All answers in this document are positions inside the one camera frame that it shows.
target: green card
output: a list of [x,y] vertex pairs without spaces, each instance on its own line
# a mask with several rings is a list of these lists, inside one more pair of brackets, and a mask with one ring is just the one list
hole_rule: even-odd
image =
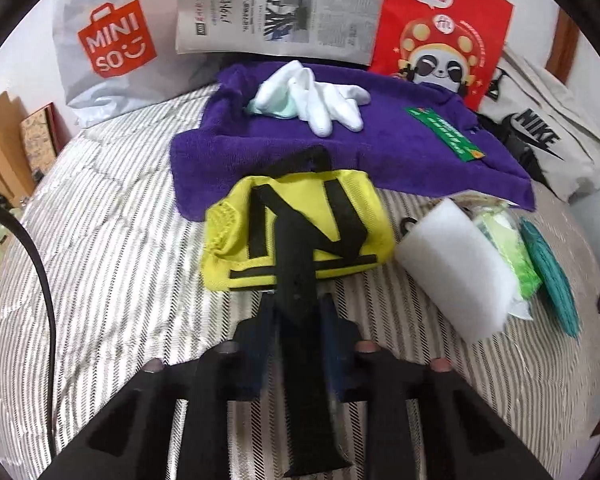
[[405,108],[406,112],[419,120],[442,141],[450,147],[460,160],[469,162],[477,158],[483,158],[484,153],[474,143],[469,142],[462,133],[430,108]]

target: yellow bag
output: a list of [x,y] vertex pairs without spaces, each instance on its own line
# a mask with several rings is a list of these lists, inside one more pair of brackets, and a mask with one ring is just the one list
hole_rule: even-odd
[[355,170],[247,176],[206,212],[202,276],[206,288],[270,288],[276,211],[301,212],[320,232],[314,251],[318,279],[345,276],[384,263],[394,234],[366,173]]

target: cartoon panda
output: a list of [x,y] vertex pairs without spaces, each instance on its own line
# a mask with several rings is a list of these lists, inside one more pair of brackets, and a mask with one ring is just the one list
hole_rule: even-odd
[[464,97],[475,82],[480,49],[474,35],[444,15],[409,22],[400,36],[396,76],[433,83]]

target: purple cloth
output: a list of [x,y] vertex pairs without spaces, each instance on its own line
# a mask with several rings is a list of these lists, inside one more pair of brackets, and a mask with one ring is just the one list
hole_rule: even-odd
[[[525,170],[478,126],[458,95],[439,86],[415,85],[363,70],[307,65],[316,81],[356,84],[371,94],[371,103],[360,107],[365,123],[361,132],[334,123],[331,136],[320,139],[298,119],[248,115],[243,108],[260,83],[282,64],[234,64],[223,70],[218,76],[220,88],[210,97],[200,128],[171,141],[173,187],[184,218],[202,221],[206,209],[228,195],[242,177],[315,144],[327,147],[334,170],[365,171],[379,188],[431,197],[475,189],[535,209]],[[486,156],[462,162],[405,107],[432,108]]]

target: mattress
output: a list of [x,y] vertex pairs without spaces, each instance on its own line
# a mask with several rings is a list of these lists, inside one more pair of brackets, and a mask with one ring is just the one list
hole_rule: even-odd
[[[23,223],[48,272],[58,325],[54,427],[62,449],[153,357],[176,364],[231,337],[258,307],[258,292],[210,292],[199,272],[202,223],[178,214],[168,148],[197,127],[208,86],[83,131],[63,150],[26,209]],[[561,332],[539,298],[534,321],[466,345],[395,261],[321,284],[341,316],[402,359],[444,356],[556,476],[562,455],[588,439],[599,414],[600,271],[568,209],[535,186],[538,226],[570,280],[582,333]],[[404,216],[421,218],[429,199],[378,191],[398,238]],[[48,326],[42,293],[13,242],[0,270],[0,461],[15,479],[36,478],[50,458],[45,440]],[[229,404],[232,477],[281,478],[288,467],[280,366],[270,359],[259,402]],[[184,408],[178,405],[167,478],[175,479]],[[409,403],[421,478],[417,406]],[[362,478],[364,404],[334,414],[353,463],[329,478]]]

